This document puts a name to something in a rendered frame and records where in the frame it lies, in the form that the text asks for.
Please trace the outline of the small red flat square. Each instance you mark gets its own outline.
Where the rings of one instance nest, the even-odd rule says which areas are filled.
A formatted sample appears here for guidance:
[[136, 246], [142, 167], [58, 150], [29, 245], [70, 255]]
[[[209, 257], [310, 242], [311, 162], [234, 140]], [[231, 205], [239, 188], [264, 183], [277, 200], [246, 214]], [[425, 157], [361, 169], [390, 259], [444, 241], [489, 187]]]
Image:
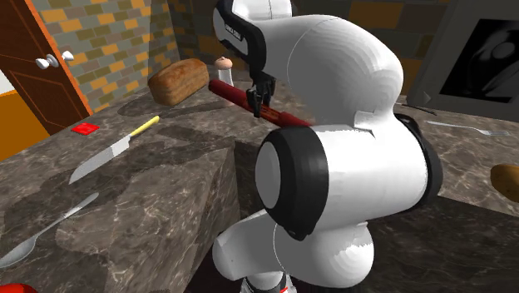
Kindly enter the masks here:
[[100, 127], [98, 125], [94, 125], [94, 124], [91, 124], [91, 123], [87, 123], [87, 122], [83, 122], [81, 124], [78, 124], [76, 126], [74, 126], [71, 131], [72, 132], [75, 132], [75, 133], [78, 133], [78, 134], [82, 134], [84, 136], [87, 136], [91, 133], [93, 133], [94, 131], [98, 130]]

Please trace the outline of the dark red rolling pin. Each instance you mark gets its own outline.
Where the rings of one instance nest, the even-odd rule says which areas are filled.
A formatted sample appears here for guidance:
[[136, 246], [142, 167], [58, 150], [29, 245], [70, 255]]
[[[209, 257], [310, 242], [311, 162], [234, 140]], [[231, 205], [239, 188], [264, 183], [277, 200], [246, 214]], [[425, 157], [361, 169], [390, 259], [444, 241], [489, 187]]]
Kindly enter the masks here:
[[[230, 86], [220, 80], [211, 80], [208, 86], [209, 90], [214, 94], [233, 102], [235, 105], [240, 106], [252, 112], [248, 102], [246, 93], [237, 87]], [[265, 107], [260, 101], [260, 117], [272, 122], [278, 127], [291, 127], [291, 126], [306, 126], [309, 127], [310, 123], [301, 120], [287, 112], [277, 112], [275, 109]]]

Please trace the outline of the silver fork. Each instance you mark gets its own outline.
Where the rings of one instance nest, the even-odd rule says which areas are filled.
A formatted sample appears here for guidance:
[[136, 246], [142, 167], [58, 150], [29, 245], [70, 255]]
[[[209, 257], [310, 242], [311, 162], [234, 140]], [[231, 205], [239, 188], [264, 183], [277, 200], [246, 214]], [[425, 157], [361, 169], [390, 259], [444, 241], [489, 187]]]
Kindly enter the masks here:
[[456, 128], [463, 128], [463, 129], [470, 129], [474, 130], [476, 132], [481, 133], [482, 135], [486, 136], [510, 136], [510, 133], [507, 131], [488, 131], [488, 130], [482, 130], [476, 127], [468, 127], [468, 126], [460, 126], [455, 124], [449, 124], [449, 123], [443, 123], [443, 122], [434, 122], [434, 121], [426, 121], [426, 123], [436, 126], [444, 126], [444, 127], [456, 127]]

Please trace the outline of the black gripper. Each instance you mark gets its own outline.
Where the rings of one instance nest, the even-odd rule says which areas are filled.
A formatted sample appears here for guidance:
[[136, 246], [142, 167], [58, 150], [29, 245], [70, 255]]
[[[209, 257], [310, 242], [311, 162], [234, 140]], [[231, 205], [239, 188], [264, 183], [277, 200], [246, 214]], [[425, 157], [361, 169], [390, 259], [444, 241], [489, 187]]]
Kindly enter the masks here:
[[247, 102], [252, 109], [254, 117], [260, 117], [260, 95], [262, 95], [262, 105], [269, 107], [271, 96], [274, 95], [276, 79], [262, 71], [252, 71], [250, 77], [253, 85], [252, 88], [247, 89], [245, 92]]

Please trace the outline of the red round object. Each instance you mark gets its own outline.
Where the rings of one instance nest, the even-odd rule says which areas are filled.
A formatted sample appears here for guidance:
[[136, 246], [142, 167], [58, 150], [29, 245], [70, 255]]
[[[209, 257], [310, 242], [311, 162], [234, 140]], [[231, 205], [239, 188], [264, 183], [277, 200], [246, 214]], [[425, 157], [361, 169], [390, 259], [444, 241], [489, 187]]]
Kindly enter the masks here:
[[23, 283], [9, 283], [0, 286], [0, 293], [38, 293], [33, 287]]

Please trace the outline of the brown door with white knobs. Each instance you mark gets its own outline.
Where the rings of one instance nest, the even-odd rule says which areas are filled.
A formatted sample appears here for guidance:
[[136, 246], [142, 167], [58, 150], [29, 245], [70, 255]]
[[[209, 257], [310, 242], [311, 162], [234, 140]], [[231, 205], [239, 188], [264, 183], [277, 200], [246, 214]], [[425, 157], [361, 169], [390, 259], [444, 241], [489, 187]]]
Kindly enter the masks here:
[[0, 71], [49, 134], [92, 114], [31, 0], [0, 0]]

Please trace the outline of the grey appliance with dark window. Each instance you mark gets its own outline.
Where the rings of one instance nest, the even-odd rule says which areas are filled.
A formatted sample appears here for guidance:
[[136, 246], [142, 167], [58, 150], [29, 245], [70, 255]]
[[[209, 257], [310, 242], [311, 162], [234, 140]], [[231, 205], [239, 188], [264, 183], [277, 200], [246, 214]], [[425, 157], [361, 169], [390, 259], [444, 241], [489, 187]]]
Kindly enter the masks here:
[[519, 0], [452, 0], [408, 104], [519, 122]]

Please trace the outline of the silver spoon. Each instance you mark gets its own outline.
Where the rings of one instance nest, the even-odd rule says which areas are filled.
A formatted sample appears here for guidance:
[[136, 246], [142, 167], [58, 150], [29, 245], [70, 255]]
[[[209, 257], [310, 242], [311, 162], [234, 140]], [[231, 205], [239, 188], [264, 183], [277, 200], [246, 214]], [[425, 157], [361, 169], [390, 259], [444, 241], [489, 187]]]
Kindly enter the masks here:
[[46, 231], [50, 230], [51, 228], [53, 228], [55, 225], [59, 224], [60, 222], [66, 220], [68, 217], [74, 215], [75, 213], [80, 211], [85, 206], [89, 205], [91, 202], [96, 200], [98, 198], [98, 196], [99, 196], [98, 192], [92, 193], [90, 196], [88, 196], [86, 199], [84, 199], [79, 204], [74, 206], [72, 209], [70, 209], [69, 211], [65, 212], [60, 217], [58, 217], [50, 225], [48, 225], [47, 227], [43, 228], [42, 230], [40, 230], [33, 236], [27, 238], [25, 241], [23, 241], [20, 244], [18, 244], [17, 246], [15, 246], [5, 256], [0, 258], [0, 269], [12, 266], [12, 265], [18, 263], [19, 261], [23, 260], [24, 258], [26, 258], [33, 251], [33, 249], [37, 243], [37, 239], [42, 234], [44, 234]]

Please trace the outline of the brown bread loaf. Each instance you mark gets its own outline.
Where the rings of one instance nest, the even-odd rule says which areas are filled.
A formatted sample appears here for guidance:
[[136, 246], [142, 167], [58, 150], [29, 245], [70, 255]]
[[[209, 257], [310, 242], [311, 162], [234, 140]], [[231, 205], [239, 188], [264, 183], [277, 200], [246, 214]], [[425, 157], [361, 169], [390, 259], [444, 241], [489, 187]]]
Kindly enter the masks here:
[[209, 82], [207, 66], [190, 58], [168, 65], [148, 81], [156, 103], [173, 107], [196, 93]]

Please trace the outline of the brown potato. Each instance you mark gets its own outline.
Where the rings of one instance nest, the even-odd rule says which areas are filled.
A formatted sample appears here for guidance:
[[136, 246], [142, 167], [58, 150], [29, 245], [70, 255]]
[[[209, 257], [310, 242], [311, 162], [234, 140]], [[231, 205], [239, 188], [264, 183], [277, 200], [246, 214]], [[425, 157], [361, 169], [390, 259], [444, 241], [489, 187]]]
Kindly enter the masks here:
[[491, 169], [491, 184], [504, 197], [519, 203], [519, 166], [498, 164]]

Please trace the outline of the white shaker with pink top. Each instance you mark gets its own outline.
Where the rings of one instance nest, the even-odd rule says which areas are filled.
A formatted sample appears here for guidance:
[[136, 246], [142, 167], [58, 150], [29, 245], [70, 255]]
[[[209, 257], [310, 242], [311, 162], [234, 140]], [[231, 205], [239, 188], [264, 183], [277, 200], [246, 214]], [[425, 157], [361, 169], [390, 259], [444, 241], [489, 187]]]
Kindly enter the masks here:
[[234, 86], [232, 77], [233, 62], [227, 57], [219, 57], [214, 62], [218, 70], [218, 78], [230, 86]]

